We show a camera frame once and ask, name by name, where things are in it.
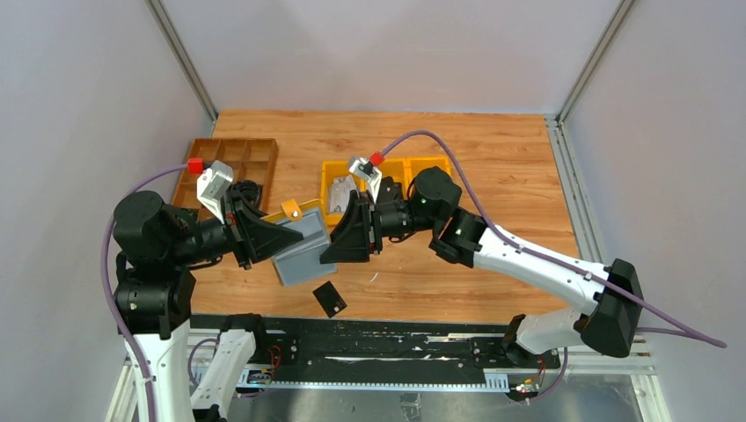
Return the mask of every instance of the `brown wooden tray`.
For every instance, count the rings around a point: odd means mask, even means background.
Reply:
[[[252,180],[262,186],[260,210],[267,212],[269,194],[277,162],[277,141],[270,138],[197,138],[188,158],[219,160],[233,169],[233,182]],[[182,171],[171,203],[177,207],[198,210],[198,219],[212,214],[197,200],[197,175]]]

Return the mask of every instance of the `yellow tray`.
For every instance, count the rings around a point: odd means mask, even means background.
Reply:
[[[420,171],[427,168],[438,166],[446,173],[450,174],[450,160],[447,156],[410,156],[406,158],[387,158],[378,169],[384,174],[384,177],[391,176],[394,182],[401,183],[404,197],[406,198],[406,189]],[[327,226],[336,226],[342,219],[343,214],[328,214],[326,201],[329,196],[329,186],[335,178],[342,178],[349,175],[347,161],[324,161],[321,163],[321,207],[324,209],[324,221]],[[355,184],[361,190],[365,190],[365,182],[358,177],[353,176]]]

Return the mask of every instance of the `wooden table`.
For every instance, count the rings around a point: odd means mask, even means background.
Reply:
[[[319,196],[321,162],[367,156],[413,129],[440,135],[453,149],[490,216],[518,236],[577,255],[544,118],[462,113],[262,112],[225,110],[214,137],[271,137],[280,147],[270,210],[280,202]],[[441,156],[426,137],[402,143],[389,156]],[[464,191],[461,206],[475,211]],[[448,264],[420,233],[364,264],[340,264],[332,276],[283,287],[269,261],[251,271],[226,256],[195,272],[193,311],[254,312],[325,317],[311,291],[331,280],[347,302],[339,317],[408,321],[506,323],[564,302],[498,273]]]

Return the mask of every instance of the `white panel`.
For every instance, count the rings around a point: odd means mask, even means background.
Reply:
[[[218,108],[557,112],[618,0],[166,0]]]
[[[746,413],[744,16],[738,0],[639,2],[567,123],[607,258],[730,344],[647,336],[675,421]]]
[[[4,2],[0,57],[2,420],[98,422],[125,354],[107,217],[208,123],[142,1]]]

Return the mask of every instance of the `black square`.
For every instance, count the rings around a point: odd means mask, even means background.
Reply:
[[[344,299],[337,292],[337,289],[334,288],[331,281],[327,281],[321,287],[314,290],[313,295],[316,296],[316,300],[321,305],[321,308],[324,308],[324,312],[330,318],[339,314],[347,307]]]

